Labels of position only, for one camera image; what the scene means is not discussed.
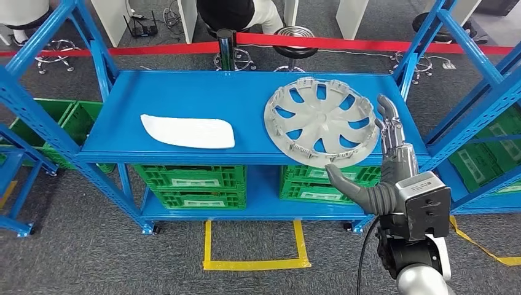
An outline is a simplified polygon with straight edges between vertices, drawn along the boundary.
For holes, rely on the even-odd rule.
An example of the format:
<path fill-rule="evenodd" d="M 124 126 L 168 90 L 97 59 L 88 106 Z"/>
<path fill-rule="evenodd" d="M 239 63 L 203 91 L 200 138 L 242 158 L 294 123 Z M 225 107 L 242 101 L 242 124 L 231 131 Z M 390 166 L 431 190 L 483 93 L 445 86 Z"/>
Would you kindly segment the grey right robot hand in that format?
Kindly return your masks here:
<path fill-rule="evenodd" d="M 380 182 L 372 187 L 362 187 L 344 177 L 334 164 L 325 166 L 330 183 L 343 195 L 358 204 L 365 213 L 386 215 L 404 211 L 407 196 L 400 194 L 397 183 L 418 174 L 418 163 L 413 146 L 405 141 L 403 124 L 394 103 L 379 95 L 375 119 L 380 129 L 382 164 Z"/>

